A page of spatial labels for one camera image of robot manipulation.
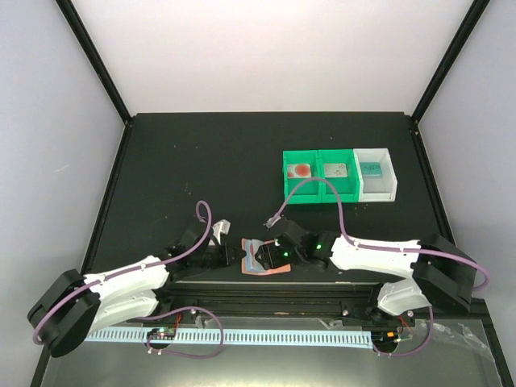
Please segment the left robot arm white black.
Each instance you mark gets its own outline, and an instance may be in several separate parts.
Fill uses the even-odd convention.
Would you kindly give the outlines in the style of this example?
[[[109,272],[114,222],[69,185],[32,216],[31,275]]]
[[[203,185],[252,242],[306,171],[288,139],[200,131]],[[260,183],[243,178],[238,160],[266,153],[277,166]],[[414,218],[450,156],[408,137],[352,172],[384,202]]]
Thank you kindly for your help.
[[[228,244],[221,231],[187,231],[158,256],[103,273],[63,272],[30,309],[32,339],[54,358],[75,350],[88,335],[130,320],[170,323],[173,315],[197,306],[173,309],[171,286],[196,272],[238,264],[244,250]]]

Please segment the brown leather card holder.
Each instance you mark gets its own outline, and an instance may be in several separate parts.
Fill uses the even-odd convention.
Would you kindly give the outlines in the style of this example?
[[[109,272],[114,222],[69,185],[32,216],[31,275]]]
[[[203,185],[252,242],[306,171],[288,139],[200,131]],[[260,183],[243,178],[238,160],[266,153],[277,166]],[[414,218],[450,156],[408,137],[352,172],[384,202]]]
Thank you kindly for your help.
[[[271,269],[267,270],[263,276],[288,273],[291,270],[290,253],[285,248],[282,248],[275,239],[270,240],[274,243],[274,252],[270,254]]]

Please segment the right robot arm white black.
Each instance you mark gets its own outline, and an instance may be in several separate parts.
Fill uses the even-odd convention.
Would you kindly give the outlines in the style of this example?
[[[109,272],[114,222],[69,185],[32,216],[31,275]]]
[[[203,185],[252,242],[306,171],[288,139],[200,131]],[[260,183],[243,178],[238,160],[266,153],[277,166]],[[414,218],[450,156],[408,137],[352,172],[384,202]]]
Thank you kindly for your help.
[[[384,325],[409,310],[435,307],[467,314],[471,309],[477,262],[455,245],[433,235],[424,240],[387,242],[335,232],[308,232],[279,218],[268,225],[273,237],[244,243],[247,268],[260,274],[287,273],[294,264],[335,266],[340,271],[367,271],[396,277],[373,293],[368,319]]]

